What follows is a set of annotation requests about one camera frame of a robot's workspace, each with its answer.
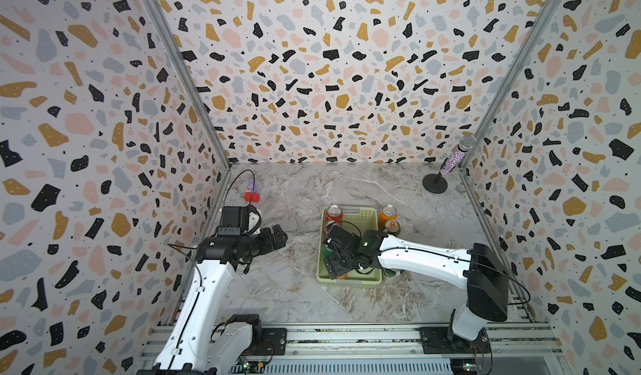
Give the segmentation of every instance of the red can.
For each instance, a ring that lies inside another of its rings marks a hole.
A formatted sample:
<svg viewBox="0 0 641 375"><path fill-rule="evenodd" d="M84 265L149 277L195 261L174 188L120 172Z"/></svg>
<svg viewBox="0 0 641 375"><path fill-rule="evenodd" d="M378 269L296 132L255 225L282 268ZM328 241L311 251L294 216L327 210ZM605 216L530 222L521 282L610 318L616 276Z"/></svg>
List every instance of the red can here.
<svg viewBox="0 0 641 375"><path fill-rule="evenodd" d="M340 206L332 204L327 208L327 211L325 211L325 218L327 220L336 220L337 222L340 222L341 219L343 219L343 210Z"/></svg>

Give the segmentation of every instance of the light green basket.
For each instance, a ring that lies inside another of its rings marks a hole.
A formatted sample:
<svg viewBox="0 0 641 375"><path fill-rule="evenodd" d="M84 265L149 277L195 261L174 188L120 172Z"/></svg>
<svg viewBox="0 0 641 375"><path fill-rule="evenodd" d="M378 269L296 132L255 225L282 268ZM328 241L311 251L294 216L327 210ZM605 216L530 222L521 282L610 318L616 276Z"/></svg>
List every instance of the light green basket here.
<svg viewBox="0 0 641 375"><path fill-rule="evenodd" d="M368 206L342 206L343 220L352 222L360 229L361 232L366 230L378 230L378 212L375 208ZM320 242L318 243L318 268L316 270L316 279L327 286L359 286L359 287L374 287L381 283L383 280L383 273L380 269L374 269L371 274L363 275L356 270L348 272L347 279L330 279L330 274L325 268L323 259L325 259L325 247L323 246L323 226L325 225L325 211L323 208L323 216L320 221ZM358 230L348 223L343 223L342 227L348 231L358 234Z"/></svg>

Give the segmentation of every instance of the black mounting plate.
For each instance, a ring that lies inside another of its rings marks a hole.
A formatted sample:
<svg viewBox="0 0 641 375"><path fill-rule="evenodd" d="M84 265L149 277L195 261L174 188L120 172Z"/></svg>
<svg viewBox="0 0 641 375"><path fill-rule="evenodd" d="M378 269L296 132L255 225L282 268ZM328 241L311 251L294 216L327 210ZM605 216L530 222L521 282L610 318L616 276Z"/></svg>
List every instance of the black mounting plate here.
<svg viewBox="0 0 641 375"><path fill-rule="evenodd" d="M352 270L352 268L347 267L339 257L339 254L334 252L331 255L326 256L323 260L325 269L327 269L327 272L330 275L330 279L337 279L339 276L342 276Z"/></svg>
<svg viewBox="0 0 641 375"><path fill-rule="evenodd" d="M455 337L456 342L453 344L447 338L447 330L447 326L419 328L423 354L474 354L474 345L478 347L477 353L490 353L490 343L483 332L479 332L479 336L473 342Z"/></svg>
<svg viewBox="0 0 641 375"><path fill-rule="evenodd" d="M284 356L284 348L287 345L286 328L263 328L260 347L250 356Z"/></svg>

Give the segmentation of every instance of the black stand base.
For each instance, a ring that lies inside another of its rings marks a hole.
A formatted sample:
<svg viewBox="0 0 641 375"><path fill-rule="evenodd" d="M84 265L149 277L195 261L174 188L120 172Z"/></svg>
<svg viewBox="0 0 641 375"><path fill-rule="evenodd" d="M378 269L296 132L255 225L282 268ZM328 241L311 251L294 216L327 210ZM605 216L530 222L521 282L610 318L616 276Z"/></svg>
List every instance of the black stand base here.
<svg viewBox="0 0 641 375"><path fill-rule="evenodd" d="M258 350L243 351L243 355L249 356L284 356L284 348L287 343L287 328L265 328L260 340Z"/></svg>
<svg viewBox="0 0 641 375"><path fill-rule="evenodd" d="M489 353L490 343L483 332L479 332L478 337L473 342L454 335L452 324L455 311L452 311L448 326L419 328L423 354L474 354L475 345L478 347L478 351L483 352L483 354Z"/></svg>
<svg viewBox="0 0 641 375"><path fill-rule="evenodd" d="M447 190L447 181L439 174L429 174L423 178L423 188L434 194L441 194Z"/></svg>

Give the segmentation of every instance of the cable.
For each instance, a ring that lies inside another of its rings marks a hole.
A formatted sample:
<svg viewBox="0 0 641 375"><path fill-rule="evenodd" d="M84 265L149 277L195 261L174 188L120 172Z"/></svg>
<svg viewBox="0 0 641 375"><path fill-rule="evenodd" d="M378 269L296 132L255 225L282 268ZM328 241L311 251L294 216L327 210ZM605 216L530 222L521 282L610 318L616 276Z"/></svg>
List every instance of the cable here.
<svg viewBox="0 0 641 375"><path fill-rule="evenodd" d="M178 341L176 342L176 348L177 349L180 349L180 339L183 338L183 333L185 332L185 328L187 327L187 323L189 322L189 318L191 318L192 313L194 312L194 308L196 307L196 303L198 303L198 297L199 296L200 296L200 292L197 292L196 293L196 299L194 299L194 304L192 305L192 309L189 310L189 315L187 315L187 320L183 324L183 329L180 331L180 335L178 336ZM167 367L167 370L165 371L165 375L167 375L169 373L169 371L171 369L171 365L174 363L174 358L176 358L176 355L172 355L171 356L171 361L169 362L169 366Z"/></svg>
<svg viewBox="0 0 641 375"><path fill-rule="evenodd" d="M179 245L179 244L172 244L172 243L167 243L167 245L171 247L178 247L181 249L198 250L198 247L187 247L186 245Z"/></svg>
<svg viewBox="0 0 641 375"><path fill-rule="evenodd" d="M267 339L265 339L265 341L269 343L269 346L272 346L272 355L269 356L269 360L264 364L265 366L267 366L267 364L272 362L272 358L274 358L274 345Z"/></svg>
<svg viewBox="0 0 641 375"><path fill-rule="evenodd" d="M220 326L221 326L221 325L225 325L225 327L222 329L222 331L223 331L223 332L224 332L224 331L225 331L225 329L227 328L227 323L220 323L220 324L217 324L217 325L216 325L216 327L215 327L215 328L213 328L212 336L210 336L210 337L209 337L209 340L211 340L212 342L213 342L213 336L216 334L216 331L218 330L218 328L220 328Z"/></svg>
<svg viewBox="0 0 641 375"><path fill-rule="evenodd" d="M241 354L241 356L250 356L252 354L255 354L258 350L260 350L261 347L263 347L263 340L260 341L260 344L255 349L253 349L249 353L243 353Z"/></svg>
<svg viewBox="0 0 641 375"><path fill-rule="evenodd" d="M348 223L348 224L350 224L351 226L356 227L356 228L357 228L357 230L358 230L358 237L363 237L363 233L361 233L360 229L358 229L358 226L354 225L352 222L348 222L347 220L341 220L341 222L342 222L342 223Z"/></svg>
<svg viewBox="0 0 641 375"><path fill-rule="evenodd" d="M180 252L182 255L186 256L187 258L189 258L189 260L194 264L194 268L196 268L196 270L198 271L198 276L199 276L199 278L200 278L200 287L203 287L203 274L201 274L200 268L198 267L198 265L196 265L196 261L194 261L194 260L192 259L192 257L188 256L188 255L187 255L187 254L185 254L183 251L181 251L181 250L179 250L179 249L177 248L177 247L182 247L182 245L171 244L171 243L168 243L167 245L168 245L169 247L171 247L172 249L174 249L174 250L176 250L176 251ZM187 323L189 322L189 318L191 318L192 313L194 312L194 308L196 307L196 303L198 302L198 297L199 297L199 296L200 296L200 292L196 292L196 299L194 299L194 304L192 305L191 310L189 310L189 314L187 315L187 320L186 320L186 321L185 321L185 323L183 324L183 329L181 329L181 331L180 331L180 336L178 336L178 341L176 342L176 348L177 348L177 349L179 349L179 348L180 348L180 339L182 339L182 338L183 338L183 333L185 332L185 328L187 327ZM169 362L169 366L167 367L167 370L165 371L165 375L167 375L167 374L169 373L169 370L170 370L170 368L171 368L171 365L174 363L174 358L175 358L175 357L176 357L175 355L171 356L171 361Z"/></svg>
<svg viewBox="0 0 641 375"><path fill-rule="evenodd" d="M339 258L341 259L341 261L345 262L345 260L343 259L343 257L341 257L341 253L339 252L339 247L336 245L336 242L334 241L334 239L329 238L328 240L329 240L329 241L334 245L334 251L335 251L335 252L336 252L336 254L339 256Z"/></svg>
<svg viewBox="0 0 641 375"><path fill-rule="evenodd" d="M475 355L474 359L476 359L476 349L479 349L479 352L483 356L483 364L481 365L481 367L485 367L485 353L483 352L483 349L479 347L477 344L473 344L473 346L474 346L474 355Z"/></svg>
<svg viewBox="0 0 641 375"><path fill-rule="evenodd" d="M194 264L194 268L196 268L196 270L198 271L198 276L200 277L200 287L203 287L203 274L201 274L200 268L198 267L198 265L196 265L196 261L194 261L190 256L188 256L187 254L185 254L184 252L176 248L176 247L182 247L182 245L176 245L176 244L167 244L167 245L172 249L180 252L182 255L186 256L187 258L189 258L189 260Z"/></svg>
<svg viewBox="0 0 641 375"><path fill-rule="evenodd" d="M493 270L494 272L496 272L497 274L503 275L504 277L507 277L507 278L508 278L509 280L511 280L512 282L516 283L516 284L517 284L517 285L518 285L518 286L519 286L523 291L525 291L525 293L527 293L527 300L526 300L525 302L520 302L520 303L508 303L508 305L524 305L524 304L528 304L528 303L530 302L530 300L532 299L532 295L530 294L529 290L528 290L528 289L527 289L527 287L525 287L522 283L520 283L519 281L517 281L517 280L516 280L516 279L514 279L513 277L510 277L509 275L504 274L504 273L503 273L503 272L501 272L500 270L498 270L498 269L496 269L496 268L492 268L492 267L490 267L490 266L488 266L488 265L485 265L485 264L482 264L482 263L478 263L478 262L471 262L471 261L470 261L470 260L468 260L468 259L454 258L454 257L449 256L449 255L440 254L439 252L434 252L434 251L429 251L429 250L421 250L421 249L416 249L416 248L412 248L412 247L391 247L391 248L389 248L389 249L385 249L385 250L383 250L383 251L379 251L378 255L381 255L381 254L383 254L385 251L390 251L390 250L415 250L415 251L428 252L428 253L430 253L430 254L434 254L434 255L441 256L441 257L445 257L445 258L447 258L447 259L453 259L454 261L469 262L469 263L476 264L476 265L478 265L479 267L485 267L485 268L487 268L487 269L491 269L491 270ZM480 254L476 254L475 252L472 252L471 254L472 254L472 255L481 256Z"/></svg>
<svg viewBox="0 0 641 375"><path fill-rule="evenodd" d="M234 180L232 180L231 183L229 184L229 188L227 189L227 193L225 193L225 197L223 197L222 199L221 205L223 206L225 205L225 201L227 201L227 195L229 194L231 187L234 186L234 182L236 182L236 180L240 177L240 175L242 175L245 172L251 172L251 177L253 182L251 186L251 198L249 198L249 204L247 206L251 205L251 200L254 198L254 187L256 187L256 174L254 174L254 171L252 171L251 169L245 169L244 171L236 175Z"/></svg>
<svg viewBox="0 0 641 375"><path fill-rule="evenodd" d="M490 337L487 335L487 329L483 328L483 331L485 332L485 338L487 339L487 345L490 346L490 371L487 371L487 373L485 375L490 375L490 372L492 372L492 367L494 366L494 355L492 354L492 345L490 344Z"/></svg>

